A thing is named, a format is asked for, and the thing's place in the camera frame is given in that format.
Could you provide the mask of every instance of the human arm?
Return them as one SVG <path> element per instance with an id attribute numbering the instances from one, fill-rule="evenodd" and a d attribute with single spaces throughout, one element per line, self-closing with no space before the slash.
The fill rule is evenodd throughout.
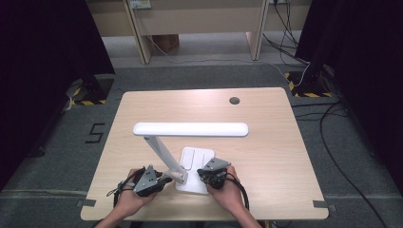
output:
<path id="1" fill-rule="evenodd" d="M 130 170 L 128 177 L 131 176 L 136 170 Z M 153 193 L 148 197 L 139 197 L 129 186 L 124 186 L 124 191 L 119 196 L 116 206 L 110 211 L 110 213 L 97 224 L 96 228 L 114 228 L 126 217 L 136 214 L 140 208 L 151 202 L 157 193 Z"/>
<path id="2" fill-rule="evenodd" d="M 227 178 L 235 178 L 236 181 L 240 181 L 234 166 L 228 166 L 227 173 L 233 176 L 227 175 Z M 233 182 L 226 180 L 221 189 L 215 189 L 209 184 L 206 187 L 219 206 L 231 213 L 241 227 L 261 227 L 249 210 L 243 205 L 240 189 Z"/>

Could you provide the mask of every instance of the desk lamp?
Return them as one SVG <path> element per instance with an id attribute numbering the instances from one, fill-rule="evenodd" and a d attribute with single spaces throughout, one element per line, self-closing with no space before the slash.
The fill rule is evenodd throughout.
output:
<path id="1" fill-rule="evenodd" d="M 178 191 L 207 194 L 197 170 L 204 168 L 214 158 L 215 152 L 211 149 L 185 147 L 179 164 L 159 137 L 245 137 L 249 129 L 246 123 L 136 123 L 133 133 L 143 136 L 168 166 L 167 175 L 175 180 Z"/>

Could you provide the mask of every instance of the gray carpet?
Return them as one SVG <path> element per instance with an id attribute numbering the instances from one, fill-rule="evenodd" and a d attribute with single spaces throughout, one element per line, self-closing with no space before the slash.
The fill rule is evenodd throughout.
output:
<path id="1" fill-rule="evenodd" d="M 283 72 L 295 70 L 279 66 Z M 25 159 L 0 194 L 0 227 L 90 227 L 80 218 L 81 202 L 92 181 L 107 134 L 122 95 L 133 90 L 280 86 L 286 80 L 268 65 L 255 66 L 167 66 L 119 68 L 104 105 L 75 105 L 60 116 L 45 144 L 46 155 Z M 333 98 L 296 98 L 291 105 L 333 103 Z M 336 169 L 319 131 L 321 115 L 328 105 L 293 107 L 317 179 L 332 206 L 325 220 L 293 221 L 289 227 L 382 227 L 368 204 Z M 368 197 L 388 227 L 403 227 L 403 200 L 386 168 L 369 152 L 348 111 L 338 104 L 323 121 L 323 136 L 335 160 Z M 103 132 L 99 143 L 89 132 Z M 279 221 L 278 225 L 288 222 Z"/>

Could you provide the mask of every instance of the white lamp base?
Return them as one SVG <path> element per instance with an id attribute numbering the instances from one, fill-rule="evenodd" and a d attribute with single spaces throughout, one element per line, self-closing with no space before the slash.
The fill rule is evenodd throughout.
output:
<path id="1" fill-rule="evenodd" d="M 186 170 L 187 179 L 184 183 L 176 182 L 176 189 L 187 193 L 207 194 L 205 184 L 199 177 L 198 169 L 203 169 L 214 156 L 215 153 L 211 149 L 185 147 L 182 151 L 181 167 Z"/>

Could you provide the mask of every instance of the desk surface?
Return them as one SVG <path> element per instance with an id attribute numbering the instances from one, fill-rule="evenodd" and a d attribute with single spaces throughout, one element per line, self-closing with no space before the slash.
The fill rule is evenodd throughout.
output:
<path id="1" fill-rule="evenodd" d="M 229 99 L 238 97 L 239 104 Z M 116 188 L 130 168 L 166 165 L 132 129 L 138 122 L 244 122 L 246 138 L 162 138 L 179 161 L 186 146 L 211 148 L 236 167 L 256 219 L 325 219 L 324 201 L 297 122 L 282 88 L 229 88 L 127 92 L 122 98 L 84 206 L 85 220 L 104 218 L 112 209 Z M 132 220 L 233 219 L 212 197 L 176 191 L 174 182 Z"/>

